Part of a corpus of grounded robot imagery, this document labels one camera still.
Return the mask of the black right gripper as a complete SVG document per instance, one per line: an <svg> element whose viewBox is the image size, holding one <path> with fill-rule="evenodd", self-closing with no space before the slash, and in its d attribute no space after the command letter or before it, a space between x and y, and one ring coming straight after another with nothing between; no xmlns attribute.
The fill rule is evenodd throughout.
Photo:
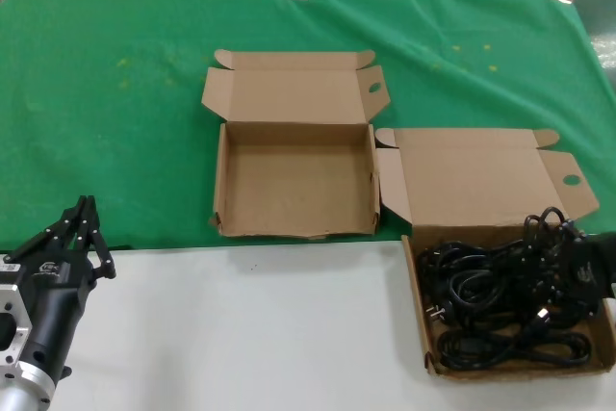
<svg viewBox="0 0 616 411"><path fill-rule="evenodd" d="M570 247L572 291L580 299L615 297L615 233L590 235Z"/></svg>

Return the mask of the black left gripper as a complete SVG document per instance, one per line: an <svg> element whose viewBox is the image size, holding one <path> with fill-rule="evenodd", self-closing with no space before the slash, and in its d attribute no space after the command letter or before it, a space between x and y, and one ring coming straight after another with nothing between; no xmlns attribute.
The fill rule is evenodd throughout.
<svg viewBox="0 0 616 411"><path fill-rule="evenodd" d="M73 241L73 251L42 253L67 249ZM100 262L96 268L88 259L91 249ZM87 299L96 286L94 279L116 278L94 196L81 195L56 222L8 253L9 262L24 262L30 257L25 267L30 273L27 288L34 291L29 313L32 331L21 360L53 380L62 380L70 375L65 363Z"/></svg>

